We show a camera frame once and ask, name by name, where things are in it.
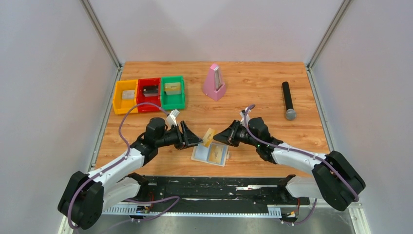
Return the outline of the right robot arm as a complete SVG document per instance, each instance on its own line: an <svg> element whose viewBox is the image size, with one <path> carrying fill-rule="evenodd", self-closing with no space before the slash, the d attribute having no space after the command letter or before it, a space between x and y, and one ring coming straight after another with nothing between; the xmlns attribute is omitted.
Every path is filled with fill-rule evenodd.
<svg viewBox="0 0 413 234"><path fill-rule="evenodd" d="M359 195L366 187L365 181L342 153L313 153L293 147L271 136L260 117L252 118L246 126L235 120L213 139L233 147L240 143L254 146L262 160L310 174L311 178L295 176L279 188L278 197L283 203L291 203L297 197L311 197L323 199L332 208L345 211L351 203L359 201Z"/></svg>

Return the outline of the gold credit card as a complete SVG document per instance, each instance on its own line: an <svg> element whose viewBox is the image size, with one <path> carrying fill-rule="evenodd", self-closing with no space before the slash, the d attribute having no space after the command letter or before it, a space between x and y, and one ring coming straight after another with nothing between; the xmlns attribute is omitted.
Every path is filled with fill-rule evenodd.
<svg viewBox="0 0 413 234"><path fill-rule="evenodd" d="M208 148L213 141L213 137L216 134L216 130L209 128L203 137L203 146Z"/></svg>
<svg viewBox="0 0 413 234"><path fill-rule="evenodd" d="M211 144L207 161L214 164L221 164L226 153L226 147L218 144Z"/></svg>

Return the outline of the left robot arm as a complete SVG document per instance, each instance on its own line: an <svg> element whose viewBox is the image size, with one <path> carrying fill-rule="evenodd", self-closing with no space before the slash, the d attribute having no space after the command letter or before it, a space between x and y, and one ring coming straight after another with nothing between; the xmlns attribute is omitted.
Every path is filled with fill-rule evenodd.
<svg viewBox="0 0 413 234"><path fill-rule="evenodd" d="M153 117L145 131L126 151L110 163L88 173L77 171L70 177L58 204L69 226L88 229L109 207L129 198L144 201L149 196L147 181L134 172L148 164L165 146L177 150L195 147L203 140L184 121L167 127L163 118Z"/></svg>

